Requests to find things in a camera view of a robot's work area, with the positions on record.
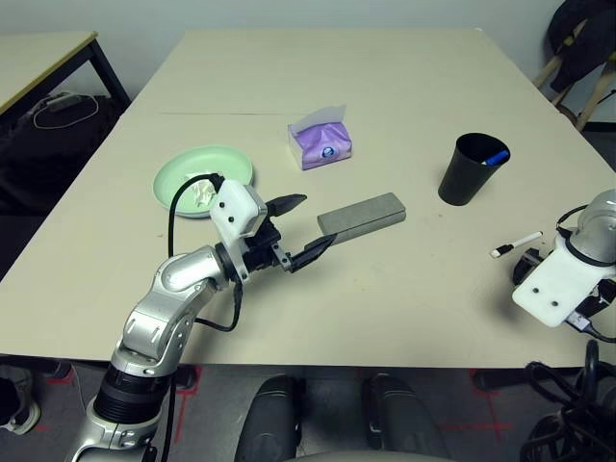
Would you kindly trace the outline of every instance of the gray block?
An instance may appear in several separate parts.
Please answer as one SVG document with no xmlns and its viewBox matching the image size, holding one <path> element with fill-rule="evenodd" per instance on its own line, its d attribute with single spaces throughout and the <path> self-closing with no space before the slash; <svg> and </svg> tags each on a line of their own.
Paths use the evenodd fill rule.
<svg viewBox="0 0 616 462">
<path fill-rule="evenodd" d="M 357 202 L 319 215 L 323 235 L 337 234 L 334 244 L 343 243 L 406 218 L 406 208 L 393 192 Z"/>
</svg>

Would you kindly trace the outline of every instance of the pen holder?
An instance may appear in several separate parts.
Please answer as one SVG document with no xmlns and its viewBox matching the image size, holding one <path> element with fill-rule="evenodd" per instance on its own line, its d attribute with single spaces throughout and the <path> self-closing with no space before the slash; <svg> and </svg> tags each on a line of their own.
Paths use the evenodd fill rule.
<svg viewBox="0 0 616 462">
<path fill-rule="evenodd" d="M 466 205 L 495 171 L 511 158 L 509 148 L 500 140 L 482 133 L 467 133 L 455 142 L 453 156 L 439 195 L 451 205 Z"/>
</svg>

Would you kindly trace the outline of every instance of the purple tissue box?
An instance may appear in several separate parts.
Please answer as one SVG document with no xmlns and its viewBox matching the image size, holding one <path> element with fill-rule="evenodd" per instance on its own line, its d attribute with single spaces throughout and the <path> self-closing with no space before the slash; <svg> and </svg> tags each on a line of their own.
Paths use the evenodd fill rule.
<svg viewBox="0 0 616 462">
<path fill-rule="evenodd" d="M 344 106 L 324 108 L 289 125 L 289 144 L 302 170 L 342 161 L 351 156 L 352 142 L 342 123 L 344 109 Z M 318 120 L 324 120 L 325 123 L 306 127 L 306 123 Z"/>
</svg>

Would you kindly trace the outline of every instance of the white marker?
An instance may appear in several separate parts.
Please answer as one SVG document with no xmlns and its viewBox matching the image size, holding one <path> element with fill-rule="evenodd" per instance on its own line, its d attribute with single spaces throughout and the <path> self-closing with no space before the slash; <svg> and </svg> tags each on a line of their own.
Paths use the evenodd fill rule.
<svg viewBox="0 0 616 462">
<path fill-rule="evenodd" d="M 501 245 L 500 247 L 495 248 L 494 250 L 490 252 L 490 255 L 492 256 L 492 258 L 499 258 L 501 255 L 504 255 L 505 253 L 510 252 L 514 248 L 519 247 L 520 245 L 529 243 L 530 241 L 534 241 L 535 239 L 539 239 L 541 236 L 543 236 L 543 233 L 541 231 L 537 231 L 536 233 L 529 234 L 525 238 L 521 238 L 518 241 L 514 241 L 511 244 L 505 244 L 505 245 Z"/>
</svg>

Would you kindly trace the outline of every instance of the green plate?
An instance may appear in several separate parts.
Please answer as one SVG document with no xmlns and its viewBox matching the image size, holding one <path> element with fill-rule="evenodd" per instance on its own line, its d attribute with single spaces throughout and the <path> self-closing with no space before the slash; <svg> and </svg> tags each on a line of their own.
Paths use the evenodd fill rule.
<svg viewBox="0 0 616 462">
<path fill-rule="evenodd" d="M 166 209 L 171 205 L 173 196 L 186 183 L 189 173 L 222 173 L 226 179 L 238 180 L 248 185 L 252 181 L 252 163 L 242 152 L 232 147 L 209 145 L 183 152 L 167 162 L 154 178 L 154 195 Z M 210 215 L 209 204 L 194 203 L 194 194 L 188 188 L 180 197 L 175 215 L 188 218 L 203 218 Z"/>
</svg>

